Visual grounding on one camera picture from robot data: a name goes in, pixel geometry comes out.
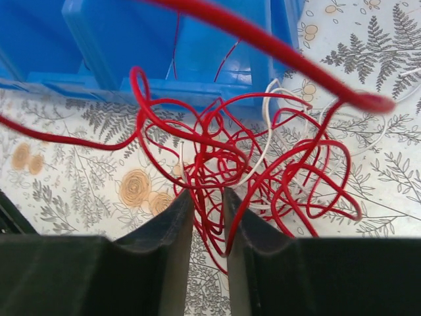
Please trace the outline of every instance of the blue plastic crate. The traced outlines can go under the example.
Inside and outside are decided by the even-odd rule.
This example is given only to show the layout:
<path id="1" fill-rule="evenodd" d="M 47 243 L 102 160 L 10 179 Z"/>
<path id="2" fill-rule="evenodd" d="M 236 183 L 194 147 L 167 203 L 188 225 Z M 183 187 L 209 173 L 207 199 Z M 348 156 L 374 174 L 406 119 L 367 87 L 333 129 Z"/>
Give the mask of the blue plastic crate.
<path id="1" fill-rule="evenodd" d="M 298 47 L 297 23 L 305 0 L 214 2 Z M 283 65 L 240 42 L 215 80 L 237 40 L 142 2 L 0 0 L 0 87 L 136 104 L 128 73 L 138 65 L 154 97 L 180 99 L 200 110 L 217 97 L 262 92 L 271 79 L 282 77 Z M 253 117 L 260 103 L 246 99 L 230 110 Z"/>

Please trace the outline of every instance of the patterned table surface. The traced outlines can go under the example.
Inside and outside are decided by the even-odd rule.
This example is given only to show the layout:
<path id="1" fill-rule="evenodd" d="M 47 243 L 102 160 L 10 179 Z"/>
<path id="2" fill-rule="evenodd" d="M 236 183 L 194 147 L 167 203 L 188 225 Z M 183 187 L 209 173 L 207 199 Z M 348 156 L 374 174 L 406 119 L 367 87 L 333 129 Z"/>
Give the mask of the patterned table surface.
<path id="1" fill-rule="evenodd" d="M 303 54 L 354 88 L 379 91 L 400 99 L 421 83 L 421 1 L 306 0 L 299 23 Z M 288 72 L 285 88 L 311 102 L 320 112 L 331 100 L 300 74 Z M 100 142 L 117 142 L 134 129 L 136 109 L 0 91 L 0 111 L 26 126 Z M 330 132 L 356 151 L 382 133 L 382 117 L 362 113 L 335 116 Z M 322 236 L 421 235 L 421 91 L 385 117 L 385 137 L 353 158 L 347 190 L 362 206 L 359 223 L 326 215 L 314 221 Z M 162 117 L 191 121 L 183 113 L 160 110 Z M 261 123 L 249 122 L 254 129 Z M 291 143 L 297 128 L 284 128 Z M 158 142 L 178 148 L 180 140 L 159 131 Z M 276 144 L 272 154 L 277 155 Z M 155 151 L 164 168 L 180 174 L 173 157 Z M 114 153 L 73 145 L 39 142 L 1 128 L 1 188 L 39 233 L 126 234 L 161 212 L 174 198 L 168 181 L 139 148 Z M 340 207 L 349 209 L 342 201 Z M 308 233 L 293 217 L 297 236 Z M 186 315 L 229 315 L 228 279 L 214 267 L 197 233 L 193 235 Z"/>

